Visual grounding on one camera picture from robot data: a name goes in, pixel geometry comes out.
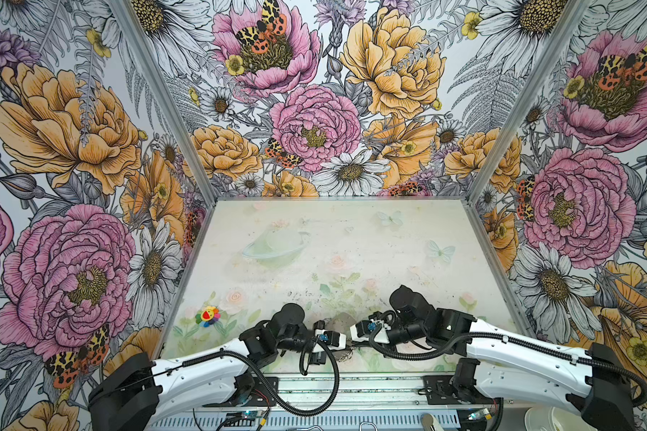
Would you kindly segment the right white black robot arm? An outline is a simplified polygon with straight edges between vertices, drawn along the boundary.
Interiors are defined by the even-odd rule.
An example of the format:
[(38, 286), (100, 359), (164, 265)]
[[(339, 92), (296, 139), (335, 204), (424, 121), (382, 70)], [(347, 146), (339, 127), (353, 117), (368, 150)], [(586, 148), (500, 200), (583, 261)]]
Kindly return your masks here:
[(575, 414), (597, 430), (634, 429), (634, 409), (647, 402), (647, 382), (605, 345), (571, 348), (525, 337), (437, 308), (406, 286), (389, 301), (390, 310), (352, 326), (353, 339), (400, 361), (458, 355), (450, 387), (463, 402), (531, 402)]

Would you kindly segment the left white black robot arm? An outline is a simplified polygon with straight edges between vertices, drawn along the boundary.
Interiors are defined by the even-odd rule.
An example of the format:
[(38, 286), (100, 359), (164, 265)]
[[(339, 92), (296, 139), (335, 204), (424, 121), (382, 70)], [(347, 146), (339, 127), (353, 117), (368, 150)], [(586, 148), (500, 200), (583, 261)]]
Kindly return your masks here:
[[(228, 343), (174, 359), (151, 360), (134, 355), (90, 393), (88, 411), (94, 430), (143, 430), (148, 425), (201, 406), (238, 406), (262, 388), (272, 403), (287, 413), (314, 417), (334, 403), (341, 371), (334, 356), (347, 338), (318, 321), (311, 329), (300, 305), (287, 303), (271, 319), (260, 321)], [(286, 402), (262, 372), (284, 352), (299, 355), (299, 371), (312, 364), (330, 364), (334, 383), (328, 398), (314, 409)]]

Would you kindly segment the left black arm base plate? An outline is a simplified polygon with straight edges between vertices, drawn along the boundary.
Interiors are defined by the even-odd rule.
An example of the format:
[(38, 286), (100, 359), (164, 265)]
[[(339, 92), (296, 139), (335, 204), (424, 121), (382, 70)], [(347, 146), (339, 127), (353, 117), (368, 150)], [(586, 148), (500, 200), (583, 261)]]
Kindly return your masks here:
[(235, 407), (274, 407), (276, 402), (268, 388), (278, 391), (279, 384), (278, 377), (267, 377), (265, 384), (252, 375), (240, 375), (235, 379), (235, 393), (228, 402)]

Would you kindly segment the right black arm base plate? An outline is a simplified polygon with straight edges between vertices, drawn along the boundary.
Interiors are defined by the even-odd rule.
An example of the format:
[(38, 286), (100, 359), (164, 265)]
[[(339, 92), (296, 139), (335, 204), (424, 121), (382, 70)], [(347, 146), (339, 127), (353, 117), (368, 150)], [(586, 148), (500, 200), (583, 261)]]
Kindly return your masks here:
[(492, 406), (494, 399), (485, 398), (477, 391), (469, 389), (459, 393), (451, 384), (452, 375), (424, 375), (422, 386), (417, 391), (429, 405), (446, 406)]

